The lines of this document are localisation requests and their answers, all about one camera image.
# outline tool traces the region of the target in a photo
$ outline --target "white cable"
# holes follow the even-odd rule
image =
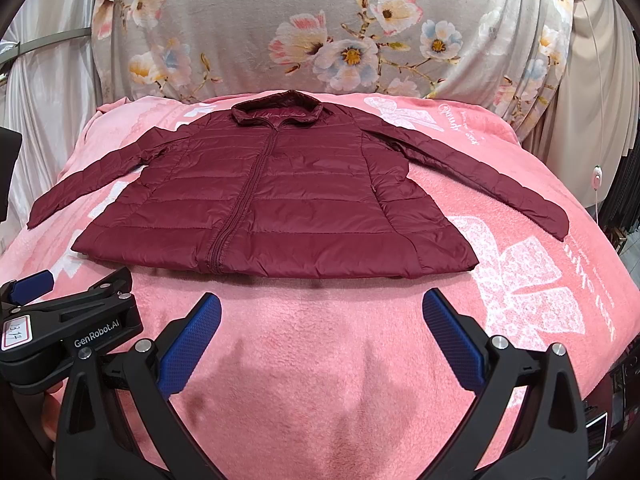
[[[602,152],[604,150],[604,84],[602,82],[602,64],[600,63],[596,31],[595,28],[593,28],[593,22],[591,21],[587,3],[584,0],[581,1],[584,6],[584,12],[586,12],[587,19],[589,20],[589,26],[591,27],[591,37],[593,38],[593,46],[596,49],[596,58],[598,59],[598,78],[600,79],[600,156],[598,158],[598,165],[593,170],[593,178],[591,181],[593,190],[596,192],[596,224],[600,225],[598,222],[598,189],[602,184]]]

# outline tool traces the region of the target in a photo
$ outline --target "pink bed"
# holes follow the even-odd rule
[[[61,178],[152,126],[176,129],[254,96],[183,105],[146,97],[104,106],[87,124]],[[583,396],[640,333],[640,292],[613,248],[562,184],[510,127],[475,106],[371,94],[316,97],[415,128],[505,173],[562,206],[564,242],[507,206],[434,171],[410,176],[473,246],[472,272],[420,280],[275,280],[132,268],[144,336],[217,294],[222,324],[172,403],[230,480],[414,480],[460,422],[473,394],[462,390],[421,316],[439,287],[461,314],[521,348],[564,343]],[[139,172],[89,194],[31,231],[0,260],[3,281],[50,269],[49,297],[86,289],[118,267],[70,247]],[[516,392],[485,457],[496,458],[513,425]],[[159,458],[130,401],[145,455]]]

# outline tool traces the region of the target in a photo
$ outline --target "jacket sleeve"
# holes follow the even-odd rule
[[[400,151],[407,159],[439,170],[466,186],[481,191],[521,212],[556,239],[569,232],[566,212],[538,193],[521,186],[491,166],[447,146],[417,130],[393,126],[380,117],[357,108],[343,107],[358,126]]]
[[[172,142],[189,137],[193,128],[187,126],[189,125],[186,124],[175,132],[154,126],[136,142],[109,152],[84,170],[69,175],[36,200],[31,208],[27,227],[36,227],[77,198],[106,186],[140,164],[150,162],[161,155]]]

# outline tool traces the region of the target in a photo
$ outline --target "blue textured pad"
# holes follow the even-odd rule
[[[26,305],[53,290],[53,274],[43,270],[14,283],[14,290],[9,294],[9,301],[18,305]]]
[[[482,354],[433,290],[422,298],[422,315],[460,386],[479,394],[485,384]]]
[[[158,389],[165,400],[184,389],[221,319],[220,300],[212,294],[164,354],[160,361]]]

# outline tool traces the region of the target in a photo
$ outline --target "silver bolt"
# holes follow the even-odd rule
[[[494,345],[498,350],[504,350],[509,346],[509,340],[505,338],[503,335],[495,335],[491,338],[491,344]]]
[[[91,354],[92,350],[88,346],[84,346],[78,351],[78,357],[81,359],[88,359]]]
[[[151,350],[152,342],[149,339],[141,339],[136,343],[136,352],[140,352],[143,354],[144,352],[149,352]]]
[[[556,355],[563,356],[566,354],[566,347],[562,343],[553,343],[551,349]]]

